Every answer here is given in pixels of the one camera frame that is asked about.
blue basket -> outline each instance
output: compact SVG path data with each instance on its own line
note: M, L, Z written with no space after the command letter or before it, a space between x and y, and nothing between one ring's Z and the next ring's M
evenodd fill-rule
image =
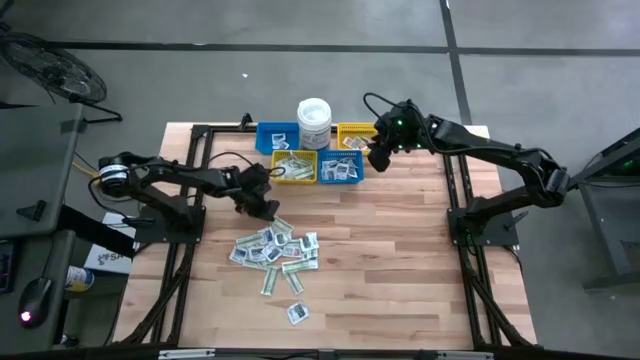
M289 144L287 150L298 150L300 147L300 128L297 122L259 122L256 130L256 150L265 155L273 153L272 134L285 134Z
M357 178L347 178L347 180L325 180L322 178L322 162L329 160L341 160L349 158L356 164ZM321 184L355 184L364 179L364 163L362 161L362 151L360 150L323 150L318 151L318 182Z

yellow basket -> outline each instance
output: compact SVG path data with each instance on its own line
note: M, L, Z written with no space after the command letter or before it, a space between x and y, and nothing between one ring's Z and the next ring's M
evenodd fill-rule
M282 159L288 158L291 153L302 159L309 160L313 164L313 179L280 179L278 177L273 177L273 181L281 184L313 184L318 179L318 153L316 151L307 151L307 150L274 150L273 155L271 156L271 168L276 167L276 163Z
M340 123L338 124L338 149L353 150L342 143L346 137L350 137L352 139L356 136L372 138L377 134L378 131L371 123ZM366 155L369 153L369 149L363 150L362 152Z

plastic basket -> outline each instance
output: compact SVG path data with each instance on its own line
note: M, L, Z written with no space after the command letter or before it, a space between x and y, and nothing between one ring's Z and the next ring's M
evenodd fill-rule
M308 151L308 150L294 150L293 154L300 159L303 160L311 160L313 164L313 179L284 179L273 177L271 178L273 181L281 184L313 184L318 179L318 153L316 151ZM279 160L286 159L291 155L291 151L289 150L274 150L273 155L271 156L271 167L275 168L276 163Z
M362 151L360 150L324 150L318 152L318 171L322 170L322 162L329 160L341 160L349 158L356 164L357 178L347 178L346 180L324 180L322 174L318 176L318 182L321 184L355 184L364 179L364 164L362 161Z
M287 150L300 148L300 128L297 122L259 122L256 130L256 150L265 155L273 153L272 134L285 134L289 144Z
M338 124L338 149L352 150L342 142L345 137L355 138L356 136L366 136L371 138L378 134L378 131L371 123L340 123ZM369 149L362 151L365 155L369 153Z

wooden table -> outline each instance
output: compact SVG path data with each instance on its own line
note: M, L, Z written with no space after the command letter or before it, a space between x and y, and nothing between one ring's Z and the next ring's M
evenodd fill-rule
M184 163L192 125L168 124L160 155ZM488 136L486 127L472 131ZM254 150L253 134L216 134L212 153L222 151L270 166L270 156ZM234 156L212 164L244 167ZM501 191L494 165L469 159L469 170L475 195ZM191 270L181 347L472 348L458 254L445 221L442 156L397 154L384 173L367 164L365 180L357 185L272 185L268 197L280 201L278 215L296 227L295 234L318 232L319 270L299 273L305 287L299 296L282 275L273 296L260 295L264 272L228 257L236 238L266 223L236 214L230 199L205 199L206 228ZM159 187L178 192L177 186ZM154 244L135 258L115 340L127 336L156 300L167 248ZM523 336L535 341L513 255L489 247L486 257L496 301ZM294 327L285 309L297 300L311 316ZM172 303L168 309L165 336ZM488 339L484 308L478 309Z

yellow object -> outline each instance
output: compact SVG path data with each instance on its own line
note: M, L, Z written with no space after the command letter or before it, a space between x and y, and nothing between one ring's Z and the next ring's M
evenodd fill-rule
M76 169L78 169L78 170L82 171L83 173L85 173L85 174L87 174L87 175L89 175L89 176L91 176L91 177L98 177L98 176L100 176L100 174L98 174L97 172L95 172L95 171L91 171L91 170L87 170L87 169L83 168L82 166L78 165L75 161L73 162L73 166L75 166L75 167L76 167Z
M313 179L284 179L274 177L273 181L281 184L313 184L318 179L318 153L316 151L308 150L275 150L271 156L271 168L276 167L276 163L282 159L287 159L291 156L291 153L302 160L311 161L313 164Z
M373 136L377 135L378 131L373 127L372 123L339 123L338 124L338 149L340 150L353 150L347 145L343 144L344 138L350 137L355 138L357 136L366 136L371 139ZM369 153L369 149L365 149L362 151L363 154L367 155Z

